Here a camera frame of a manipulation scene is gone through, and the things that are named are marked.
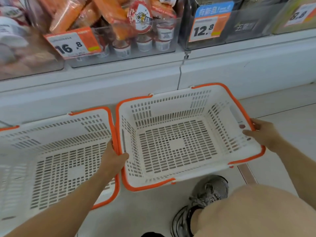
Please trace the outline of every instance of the white cup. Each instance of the white cup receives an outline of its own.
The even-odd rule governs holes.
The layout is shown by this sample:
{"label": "white cup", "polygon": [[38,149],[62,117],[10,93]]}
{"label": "white cup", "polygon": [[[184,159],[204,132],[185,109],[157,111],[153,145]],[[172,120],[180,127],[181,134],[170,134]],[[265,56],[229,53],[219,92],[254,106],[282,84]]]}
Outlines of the white cup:
{"label": "white cup", "polygon": [[23,37],[26,31],[9,17],[0,16],[0,44],[9,47],[26,47],[27,40]]}

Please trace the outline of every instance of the shoe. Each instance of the shoe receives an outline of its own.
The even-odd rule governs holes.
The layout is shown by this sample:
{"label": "shoe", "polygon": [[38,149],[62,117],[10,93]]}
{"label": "shoe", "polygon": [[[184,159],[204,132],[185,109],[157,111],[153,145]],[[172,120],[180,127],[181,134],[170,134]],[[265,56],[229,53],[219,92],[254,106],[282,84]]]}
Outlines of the shoe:
{"label": "shoe", "polygon": [[227,196],[228,181],[224,177],[210,175],[201,179],[192,191],[190,203],[180,209],[173,218],[170,230],[172,237],[193,237],[190,229],[193,213]]}

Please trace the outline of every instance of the basket bottom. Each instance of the basket bottom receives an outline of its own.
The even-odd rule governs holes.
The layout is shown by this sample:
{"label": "basket bottom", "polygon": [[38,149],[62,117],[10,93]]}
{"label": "basket bottom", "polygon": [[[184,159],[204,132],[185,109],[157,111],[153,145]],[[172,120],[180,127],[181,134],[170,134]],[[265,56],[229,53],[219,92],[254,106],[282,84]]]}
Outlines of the basket bottom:
{"label": "basket bottom", "polygon": [[[70,194],[97,171],[106,144],[107,140],[97,140],[40,155],[29,163],[0,165],[5,173],[0,183],[0,226],[20,216],[25,221]],[[112,179],[96,203],[109,199],[114,188]]]}
{"label": "basket bottom", "polygon": [[172,121],[137,131],[144,157],[143,177],[151,182],[218,160],[220,149],[204,117]]}

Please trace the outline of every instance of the shopping basket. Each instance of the shopping basket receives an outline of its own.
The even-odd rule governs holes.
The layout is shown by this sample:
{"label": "shopping basket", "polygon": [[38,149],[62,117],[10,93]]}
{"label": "shopping basket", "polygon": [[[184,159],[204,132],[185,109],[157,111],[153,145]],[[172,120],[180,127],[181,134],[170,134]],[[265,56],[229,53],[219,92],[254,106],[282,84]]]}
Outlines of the shopping basket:
{"label": "shopping basket", "polygon": [[[10,229],[57,203],[100,165],[115,128],[110,109],[81,112],[0,129],[0,229]],[[119,192],[118,175],[93,208]]]}
{"label": "shopping basket", "polygon": [[122,180],[141,191],[206,175],[262,156],[265,147],[242,133],[247,113],[221,83],[121,101],[119,152],[130,157]]}

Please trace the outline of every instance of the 16.8 price tag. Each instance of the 16.8 price tag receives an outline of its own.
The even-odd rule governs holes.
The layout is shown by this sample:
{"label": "16.8 price tag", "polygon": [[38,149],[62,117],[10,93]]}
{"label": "16.8 price tag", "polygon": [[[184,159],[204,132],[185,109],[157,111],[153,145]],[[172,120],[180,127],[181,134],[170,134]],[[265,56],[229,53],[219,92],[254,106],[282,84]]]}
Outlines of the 16.8 price tag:
{"label": "16.8 price tag", "polygon": [[218,16],[200,18],[194,21],[189,42],[212,38]]}
{"label": "16.8 price tag", "polygon": [[303,23],[306,17],[316,8],[316,3],[300,6],[284,26]]}
{"label": "16.8 price tag", "polygon": [[64,59],[101,51],[91,29],[77,29],[63,34],[47,35],[45,37]]}

